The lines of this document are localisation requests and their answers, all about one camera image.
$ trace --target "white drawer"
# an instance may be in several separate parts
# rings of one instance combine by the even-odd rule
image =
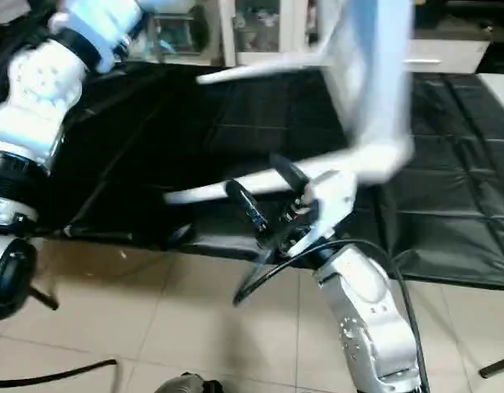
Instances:
[[[411,72],[473,74],[487,46],[485,41],[413,39],[408,69]]]

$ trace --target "tiled floor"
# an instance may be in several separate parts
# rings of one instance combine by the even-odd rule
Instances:
[[[111,356],[123,393],[153,393],[185,371],[228,393],[354,393],[338,332],[307,271],[289,270],[239,309],[245,262],[111,246],[46,242],[31,300],[0,323],[0,379],[34,377]],[[504,357],[504,292],[410,283],[433,393],[504,391],[504,374],[477,370]],[[101,369],[32,392],[110,392]]]

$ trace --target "white cloth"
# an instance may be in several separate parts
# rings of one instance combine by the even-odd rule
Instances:
[[[30,5],[26,0],[0,0],[0,25],[8,23],[28,11],[30,11]]]

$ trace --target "black cable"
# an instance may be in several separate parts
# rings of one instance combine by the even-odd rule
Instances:
[[[428,377],[426,375],[425,356],[423,355],[423,346],[421,344],[419,326],[417,324],[414,309],[412,308],[412,301],[410,299],[410,294],[408,292],[407,285],[405,283],[405,280],[404,280],[401,272],[399,271],[398,266],[394,263],[392,258],[390,258],[389,253],[386,252],[382,247],[375,244],[374,242],[370,242],[365,239],[340,239],[340,240],[334,240],[334,241],[327,242],[327,243],[321,244],[319,246],[315,246],[313,248],[310,248],[310,249],[306,250],[305,252],[302,252],[301,254],[295,256],[294,258],[290,258],[289,260],[283,262],[282,264],[279,264],[278,266],[269,270],[263,276],[261,276],[260,278],[256,279],[253,282],[250,282],[251,277],[248,277],[247,280],[245,280],[245,282],[243,283],[243,285],[241,285],[241,287],[238,289],[236,295],[234,296],[232,303],[234,304],[234,306],[238,306],[244,299],[246,299],[248,296],[250,296],[254,291],[256,291],[259,287],[261,287],[266,281],[268,281],[269,279],[278,275],[280,272],[282,272],[283,270],[285,270],[289,266],[293,265],[298,260],[301,260],[304,257],[309,256],[310,254],[313,254],[313,253],[321,251],[321,250],[328,250],[331,248],[336,248],[337,246],[346,246],[348,244],[369,246],[373,251],[376,252],[376,254],[378,254],[380,257],[382,257],[382,259],[385,260],[386,264],[392,269],[394,277],[398,281],[399,288],[401,289],[401,292],[402,292],[403,303],[405,304],[405,310],[407,311],[407,316],[408,316],[408,320],[410,323],[410,328],[412,330],[412,334],[414,335],[414,337],[416,339],[417,367],[419,368],[421,383],[423,385],[424,392],[430,393],[430,385],[428,382]]]
[[[34,377],[34,378],[4,380],[0,381],[0,389],[9,387],[19,387],[19,386],[32,386],[32,385],[39,385],[40,383],[59,381],[61,379],[66,379],[79,374],[88,373],[97,368],[103,368],[106,366],[115,366],[117,368],[119,366],[119,363],[115,359],[108,359],[94,364],[90,364],[85,367],[74,368],[69,371],[64,371],[63,373],[44,375],[42,377]]]
[[[386,254],[385,250],[383,250],[381,247],[377,246],[373,242],[370,242],[365,239],[340,239],[340,240],[334,240],[331,242],[327,242],[327,243],[321,244],[319,246],[309,248],[308,250],[295,256],[294,258],[286,260],[285,262],[283,262],[282,264],[279,264],[275,268],[269,270],[263,276],[261,276],[260,278],[258,278],[257,280],[255,280],[253,282],[250,282],[251,278],[249,278],[246,282],[244,282],[245,285],[241,285],[241,287],[237,290],[237,293],[234,295],[234,299],[233,299],[232,303],[234,304],[234,306],[238,306],[244,299],[246,299],[248,296],[250,296],[256,289],[261,287],[266,281],[273,278],[274,276],[277,276],[280,272],[282,272],[286,268],[290,267],[298,260],[301,260],[304,257],[309,256],[310,254],[313,254],[314,252],[317,252],[320,250],[328,250],[328,249],[334,248],[336,246],[346,246],[347,244],[363,244],[365,246],[370,246],[370,247],[372,247],[372,249],[376,250],[378,254],[382,253],[382,255],[386,259],[389,258],[388,255]]]

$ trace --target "black cloth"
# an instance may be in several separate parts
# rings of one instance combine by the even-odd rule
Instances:
[[[90,80],[65,121],[44,197],[48,232],[252,260],[251,227],[228,201],[166,206],[163,193],[347,145],[318,72],[198,86],[216,69],[131,64]],[[388,249],[409,278],[504,289],[504,110],[473,75],[414,75],[416,154],[362,188],[338,227]],[[290,197],[261,198],[274,216]]]

